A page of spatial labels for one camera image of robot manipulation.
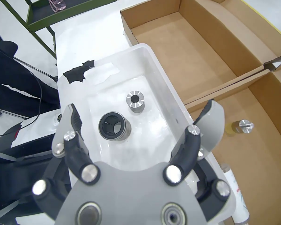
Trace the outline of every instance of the white table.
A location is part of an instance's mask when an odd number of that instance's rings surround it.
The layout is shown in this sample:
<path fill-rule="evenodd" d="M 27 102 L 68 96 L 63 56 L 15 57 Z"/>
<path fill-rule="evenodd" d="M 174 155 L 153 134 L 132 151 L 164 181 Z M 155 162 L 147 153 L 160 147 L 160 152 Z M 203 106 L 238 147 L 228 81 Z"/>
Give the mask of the white table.
<path fill-rule="evenodd" d="M 94 59 L 96 61 L 130 47 L 130 42 L 124 33 L 120 10 L 143 1 L 146 0 L 120 0 L 58 23 L 54 27 L 58 77 L 74 67 L 81 66 L 87 60 Z M 58 85 L 58 89 L 65 93 L 61 85 Z M 69 103 L 67 99 L 67 97 L 61 99 L 62 111 Z M 207 157 L 207 160 L 219 178 L 225 179 L 212 153 Z M 74 184 L 75 178 L 71 172 L 70 175 L 71 182 Z M 235 197 L 232 196 L 223 211 L 209 224 L 217 224 L 228 218 L 234 209 Z"/>

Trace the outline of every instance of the green metal shelf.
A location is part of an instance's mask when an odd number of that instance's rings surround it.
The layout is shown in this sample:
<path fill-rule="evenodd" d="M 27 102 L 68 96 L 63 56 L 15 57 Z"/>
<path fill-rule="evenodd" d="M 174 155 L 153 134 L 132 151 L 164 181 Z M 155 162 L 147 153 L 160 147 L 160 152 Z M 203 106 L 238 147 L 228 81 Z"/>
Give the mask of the green metal shelf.
<path fill-rule="evenodd" d="M 11 7 L 6 0 L 0 0 L 13 16 L 37 39 L 37 41 L 47 49 L 48 52 L 56 58 L 55 33 L 50 25 L 64 19 L 81 14 L 91 9 L 112 3 L 116 0 L 64 0 L 66 8 L 54 13 L 48 0 L 39 0 L 34 3 L 31 0 L 25 0 L 29 5 L 27 20 L 24 21 L 20 15 Z M 35 33 L 40 29 L 46 28 L 53 36 L 54 52 L 46 45 L 44 41 Z"/>

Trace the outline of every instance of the white cylindrical container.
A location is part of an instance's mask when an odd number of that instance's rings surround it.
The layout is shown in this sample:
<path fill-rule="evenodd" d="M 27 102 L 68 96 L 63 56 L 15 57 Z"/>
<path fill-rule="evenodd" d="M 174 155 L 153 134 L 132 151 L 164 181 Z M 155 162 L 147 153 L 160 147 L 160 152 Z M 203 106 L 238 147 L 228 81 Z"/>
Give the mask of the white cylindrical container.
<path fill-rule="evenodd" d="M 246 207 L 246 204 L 244 203 L 244 198 L 241 194 L 235 176 L 228 164 L 221 164 L 221 168 L 236 198 L 236 209 L 232 215 L 233 221 L 235 225 L 248 225 L 250 213 Z"/>

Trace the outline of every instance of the shelf tray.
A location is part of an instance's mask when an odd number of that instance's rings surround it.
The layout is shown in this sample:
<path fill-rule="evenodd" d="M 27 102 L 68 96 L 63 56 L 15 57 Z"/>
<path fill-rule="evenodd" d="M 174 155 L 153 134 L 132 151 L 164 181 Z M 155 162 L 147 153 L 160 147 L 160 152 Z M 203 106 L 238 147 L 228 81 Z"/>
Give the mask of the shelf tray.
<path fill-rule="evenodd" d="M 54 13 L 48 0 L 39 0 L 29 6 L 27 24 L 33 31 L 38 31 L 54 23 L 77 14 L 103 6 L 116 0 L 64 0 L 66 8 Z"/>

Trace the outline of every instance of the red light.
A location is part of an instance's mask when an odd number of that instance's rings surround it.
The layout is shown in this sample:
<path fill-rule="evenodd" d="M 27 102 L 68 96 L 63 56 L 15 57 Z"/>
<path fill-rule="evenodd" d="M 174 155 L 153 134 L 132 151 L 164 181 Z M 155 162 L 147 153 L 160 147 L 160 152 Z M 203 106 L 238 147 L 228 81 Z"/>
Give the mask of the red light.
<path fill-rule="evenodd" d="M 17 130 L 17 132 L 15 133 L 15 137 L 14 137 L 13 140 L 15 140 L 15 139 L 17 138 L 17 136 L 18 136 L 18 134 L 19 134 L 19 131 L 20 131 L 20 130 Z"/>

